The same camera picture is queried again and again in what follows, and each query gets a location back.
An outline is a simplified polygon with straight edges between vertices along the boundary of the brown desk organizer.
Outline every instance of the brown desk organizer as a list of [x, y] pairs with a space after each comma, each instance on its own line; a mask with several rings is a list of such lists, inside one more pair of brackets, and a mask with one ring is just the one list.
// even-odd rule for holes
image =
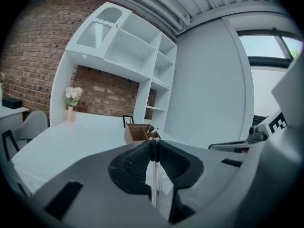
[[157, 132], [147, 133], [150, 124], [127, 124], [124, 131], [124, 140], [126, 144], [133, 143], [135, 141], [146, 141], [150, 137], [161, 138]]

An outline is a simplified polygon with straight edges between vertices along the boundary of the red brick wall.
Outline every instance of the red brick wall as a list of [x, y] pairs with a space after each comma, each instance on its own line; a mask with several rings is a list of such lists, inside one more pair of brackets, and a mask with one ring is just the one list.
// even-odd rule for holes
[[[48, 115], [52, 82], [64, 49], [84, 20], [105, 0], [39, 0], [29, 4], [8, 35], [0, 59], [7, 75], [4, 97], [22, 99], [30, 111]], [[132, 114], [139, 84], [78, 66], [71, 85], [83, 88], [77, 111], [122, 116]], [[152, 90], [149, 104], [153, 105]]]

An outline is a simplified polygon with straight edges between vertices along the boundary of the black box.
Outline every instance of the black box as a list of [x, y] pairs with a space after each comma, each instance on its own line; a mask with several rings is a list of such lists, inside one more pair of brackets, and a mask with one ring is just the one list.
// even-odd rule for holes
[[22, 107], [22, 101], [14, 98], [7, 98], [2, 100], [2, 105], [10, 109], [17, 109]]

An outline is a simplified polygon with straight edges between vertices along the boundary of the window frame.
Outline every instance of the window frame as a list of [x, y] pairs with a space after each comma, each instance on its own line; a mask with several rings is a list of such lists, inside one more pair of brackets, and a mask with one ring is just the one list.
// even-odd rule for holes
[[283, 40], [283, 37], [292, 38], [299, 40], [303, 43], [303, 38], [297, 36], [296, 34], [280, 31], [276, 28], [273, 29], [251, 29], [251, 30], [241, 30], [237, 31], [239, 37], [241, 36], [274, 36], [275, 40], [277, 41], [280, 49], [283, 52], [285, 58], [277, 58], [277, 57], [248, 57], [250, 66], [252, 67], [277, 67], [277, 68], [285, 68], [287, 69], [291, 62], [293, 61], [293, 56]]

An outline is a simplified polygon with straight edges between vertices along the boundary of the tree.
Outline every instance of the tree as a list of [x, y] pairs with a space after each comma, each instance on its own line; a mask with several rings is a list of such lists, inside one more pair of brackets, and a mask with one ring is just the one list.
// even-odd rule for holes
[[293, 58], [295, 58], [299, 54], [299, 50], [293, 50]]

